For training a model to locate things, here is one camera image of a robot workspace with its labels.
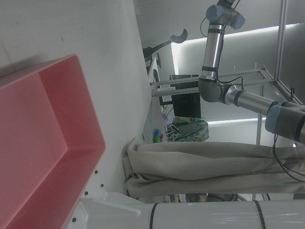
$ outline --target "beige fabric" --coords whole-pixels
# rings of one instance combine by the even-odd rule
[[[289,168],[305,173],[305,147],[276,149]],[[133,197],[177,193],[298,193],[274,160],[272,148],[240,143],[166,142],[145,145],[134,139],[123,159]],[[294,174],[298,179],[305,177]]]

